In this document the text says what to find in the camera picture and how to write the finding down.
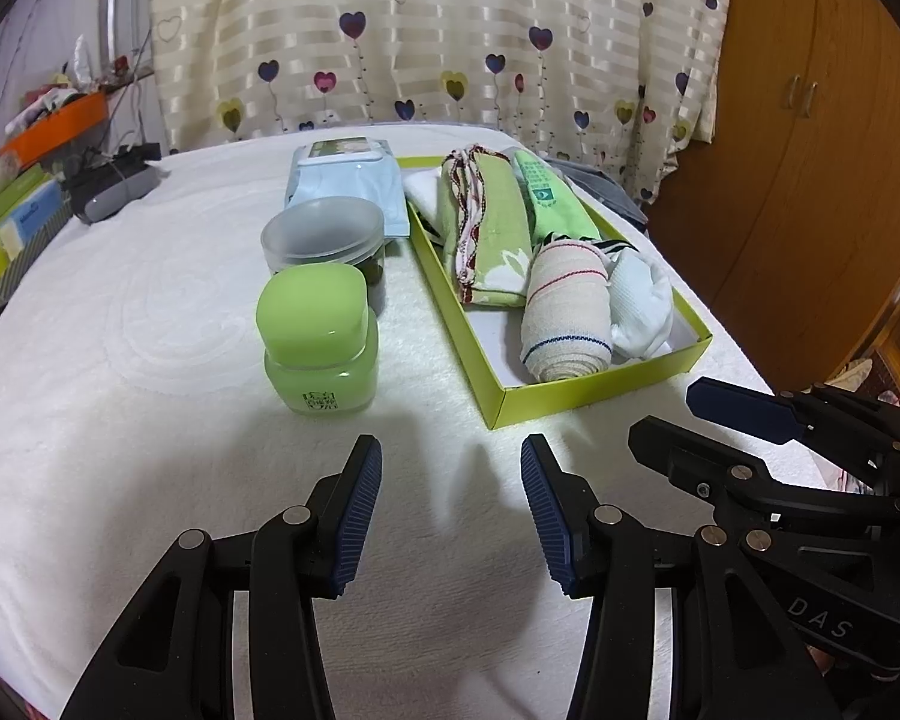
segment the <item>wooden cabinet door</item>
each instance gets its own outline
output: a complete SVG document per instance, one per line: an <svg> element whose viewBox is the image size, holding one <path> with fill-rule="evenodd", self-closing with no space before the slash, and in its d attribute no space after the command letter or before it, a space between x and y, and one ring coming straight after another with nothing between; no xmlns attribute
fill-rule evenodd
<svg viewBox="0 0 900 720"><path fill-rule="evenodd" d="M900 281L900 30L879 0L818 0L797 125L712 308L764 378L829 377Z"/></svg>
<svg viewBox="0 0 900 720"><path fill-rule="evenodd" d="M653 242L708 305L740 255L790 141L815 4L730 0L713 143L694 141L677 155L677 171L648 210Z"/></svg>

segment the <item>white wall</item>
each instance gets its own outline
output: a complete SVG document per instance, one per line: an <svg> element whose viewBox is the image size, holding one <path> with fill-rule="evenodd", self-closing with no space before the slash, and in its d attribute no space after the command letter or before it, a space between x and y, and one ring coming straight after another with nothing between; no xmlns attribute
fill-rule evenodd
<svg viewBox="0 0 900 720"><path fill-rule="evenodd" d="M25 33L26 17L34 9L35 1L17 0L0 26L0 34L5 29L4 37L2 40L0 38L0 97L5 86L2 100L0 99L0 146L6 140L4 127L20 112L21 95L26 90L45 83L50 74L59 71L64 62L73 64L74 44L80 34L86 38L89 46L93 75L101 74L98 27L100 0L41 0ZM20 50L16 58L12 59L18 43ZM151 141L159 141L166 153L166 137L156 85L153 79L147 79L140 86L146 136ZM119 97L119 93L111 97L111 110ZM110 129L108 148L114 148L122 135L126 136L124 143L132 141L127 132L135 130L136 124L130 103L131 93L128 92Z"/></svg>

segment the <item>orange tray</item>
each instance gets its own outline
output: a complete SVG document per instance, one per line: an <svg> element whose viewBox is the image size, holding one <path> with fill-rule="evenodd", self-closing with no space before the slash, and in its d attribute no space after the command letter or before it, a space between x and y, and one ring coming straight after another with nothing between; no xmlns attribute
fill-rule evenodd
<svg viewBox="0 0 900 720"><path fill-rule="evenodd" d="M63 146L63 143L72 141L90 127L106 121L106 116L106 95L94 92L36 122L33 127L1 148L0 153L16 151L20 167L29 167L45 154Z"/></svg>

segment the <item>white bed sheet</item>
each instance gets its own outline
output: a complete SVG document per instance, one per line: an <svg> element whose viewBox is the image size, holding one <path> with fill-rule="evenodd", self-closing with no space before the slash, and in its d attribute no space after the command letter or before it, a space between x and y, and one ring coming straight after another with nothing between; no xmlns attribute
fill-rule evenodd
<svg viewBox="0 0 900 720"><path fill-rule="evenodd" d="M690 374L490 432L401 242L386 257L372 406L350 418L290 413L264 375L254 326L269 275L259 234L280 210L293 149L325 134L170 157L146 199L93 227L72 220L0 319L0 675L50 718L178 533L259 527L336 472L361 432L384 447L376 514L357 581L317 603L341 718L564 717L589 604L547 576L518 472L528 433L543 432L602 501L682 533L710 509L632 459L626 431L648 413L759 454L784 482L823 487L802 447L690 415L683 396L698 376L766 387L672 271L714 333ZM374 136L398 156L512 143L448 125L385 125ZM652 711L661 717L665 601ZM237 714L247 718L245 635L235 638Z"/></svg>

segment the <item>black device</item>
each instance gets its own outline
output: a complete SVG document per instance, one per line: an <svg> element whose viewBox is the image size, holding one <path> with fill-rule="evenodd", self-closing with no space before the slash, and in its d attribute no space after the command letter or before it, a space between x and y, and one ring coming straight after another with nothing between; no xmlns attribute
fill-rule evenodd
<svg viewBox="0 0 900 720"><path fill-rule="evenodd" d="M759 458L647 416L636 461L713 505L695 536L645 528L560 470L543 436L521 475L550 574L593 597L567 720L643 720L653 589L674 599L671 720L900 720L900 408L832 386L761 394L713 379L693 414L797 440L873 495L785 485ZM836 659L826 676L806 645Z"/></svg>
<svg viewBox="0 0 900 720"><path fill-rule="evenodd" d="M360 436L343 471L305 506L259 530L173 542L80 677L61 720L233 720L233 593L250 591L250 689L257 720L333 720L314 598L357 573L383 471Z"/></svg>
<svg viewBox="0 0 900 720"><path fill-rule="evenodd" d="M140 199L159 183L159 176L147 162L160 159L159 143L122 146L112 157L93 167L82 163L63 183L70 193L70 207L85 224L111 217L132 200Z"/></svg>

